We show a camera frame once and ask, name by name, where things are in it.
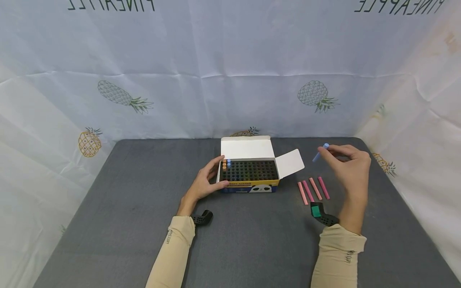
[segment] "person's left hand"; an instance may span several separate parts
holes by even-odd
[[[208,162],[205,167],[199,170],[197,177],[190,186],[185,197],[198,201],[207,197],[214,191],[220,190],[229,185],[229,181],[221,181],[215,184],[210,184],[210,180],[213,179],[218,172],[219,163],[222,159],[224,159],[224,155],[216,157]]]

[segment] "chalk box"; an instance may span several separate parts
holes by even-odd
[[[275,161],[276,179],[259,181],[230,181],[223,193],[275,192],[284,177],[304,169],[299,150],[275,157],[270,136],[241,136],[221,138],[221,155],[233,161]],[[216,181],[220,179],[221,163]]]

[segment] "box flap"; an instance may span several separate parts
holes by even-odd
[[[221,155],[227,159],[274,158],[270,136],[221,138]]]
[[[298,149],[278,156],[275,158],[275,162],[277,164],[278,177],[280,179],[304,169],[304,162],[302,161]]]

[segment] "blue chalk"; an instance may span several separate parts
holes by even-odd
[[[323,144],[323,148],[326,149],[328,147],[330,147],[330,144],[328,144],[328,143]],[[312,159],[312,162],[317,161],[319,158],[320,158],[320,152],[317,152],[317,155],[315,155],[314,159]]]

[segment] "wrinkled fabric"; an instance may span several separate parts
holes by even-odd
[[[116,141],[258,133],[358,133],[461,277],[460,6],[0,0],[0,286],[33,285]]]

